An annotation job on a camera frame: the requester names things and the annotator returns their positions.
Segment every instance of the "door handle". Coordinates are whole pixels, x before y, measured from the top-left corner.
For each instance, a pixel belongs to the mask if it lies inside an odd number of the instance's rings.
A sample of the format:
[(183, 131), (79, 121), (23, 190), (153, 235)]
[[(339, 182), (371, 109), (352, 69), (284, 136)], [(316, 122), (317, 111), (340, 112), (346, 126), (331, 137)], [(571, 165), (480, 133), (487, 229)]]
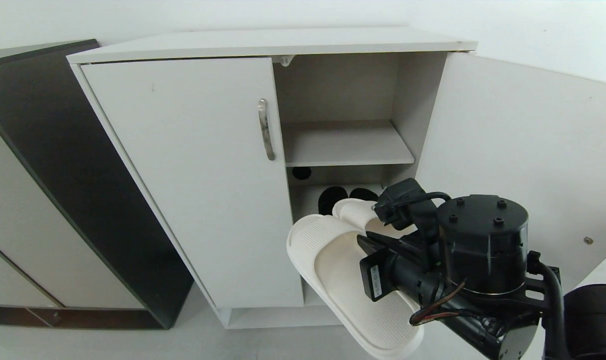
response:
[(261, 134), (263, 137), (263, 146), (265, 146), (265, 155), (270, 161), (275, 159), (274, 149), (272, 148), (272, 138), (270, 136), (270, 126), (267, 122), (267, 100), (262, 98), (258, 104), (259, 123), (261, 125)]

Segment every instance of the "slipper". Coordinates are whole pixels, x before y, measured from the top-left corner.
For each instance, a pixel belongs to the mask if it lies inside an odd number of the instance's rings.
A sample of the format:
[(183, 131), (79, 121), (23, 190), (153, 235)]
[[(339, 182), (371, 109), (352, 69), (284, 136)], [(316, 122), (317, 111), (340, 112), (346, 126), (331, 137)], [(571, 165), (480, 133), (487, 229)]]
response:
[(359, 266), (365, 253), (356, 241), (363, 233), (333, 216), (308, 215), (289, 231), (287, 255), (367, 353), (380, 360), (405, 359), (424, 336), (422, 326), (409, 324), (419, 306), (399, 291), (376, 302), (365, 295)]
[(361, 231), (371, 231), (387, 237), (399, 239), (417, 230), (412, 225), (403, 230), (396, 230), (392, 225), (384, 225), (376, 212), (372, 210), (376, 201), (365, 201), (358, 198), (344, 198), (335, 203), (332, 216), (359, 228)]

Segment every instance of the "cabinet door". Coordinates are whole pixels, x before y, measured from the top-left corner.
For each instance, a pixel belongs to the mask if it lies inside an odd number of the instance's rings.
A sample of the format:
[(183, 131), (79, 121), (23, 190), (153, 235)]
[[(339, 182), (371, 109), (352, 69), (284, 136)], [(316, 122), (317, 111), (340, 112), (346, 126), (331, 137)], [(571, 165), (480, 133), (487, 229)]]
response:
[(523, 205), (529, 248), (571, 290), (606, 257), (606, 84), (452, 53), (417, 178)]
[(56, 304), (0, 256), (0, 305), (56, 308)]
[[(88, 64), (82, 71), (216, 306), (303, 305), (301, 279), (283, 248), (292, 214), (271, 59)], [(264, 146), (261, 99), (274, 160)]]

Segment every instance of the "cabinet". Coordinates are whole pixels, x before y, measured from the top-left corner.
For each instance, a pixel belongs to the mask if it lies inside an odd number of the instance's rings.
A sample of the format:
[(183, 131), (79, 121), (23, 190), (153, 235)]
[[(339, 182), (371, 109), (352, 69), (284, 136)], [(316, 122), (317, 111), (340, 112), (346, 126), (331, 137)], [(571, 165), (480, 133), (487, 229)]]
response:
[(567, 289), (606, 257), (606, 84), (474, 48), (408, 27), (226, 30), (68, 60), (223, 325), (261, 328), (337, 324), (283, 245), (329, 185), (511, 198)]
[(193, 285), (66, 55), (0, 50), (0, 324), (171, 328)]

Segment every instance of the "sticker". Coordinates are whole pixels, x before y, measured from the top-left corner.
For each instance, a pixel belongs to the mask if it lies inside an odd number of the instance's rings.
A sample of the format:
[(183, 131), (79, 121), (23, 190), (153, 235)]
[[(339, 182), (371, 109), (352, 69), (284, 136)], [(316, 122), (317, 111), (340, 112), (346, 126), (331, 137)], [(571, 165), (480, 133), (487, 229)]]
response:
[(369, 269), (369, 273), (372, 274), (372, 290), (374, 291), (374, 299), (380, 297), (383, 294), (381, 289), (381, 276), (379, 275), (379, 265), (374, 265)]

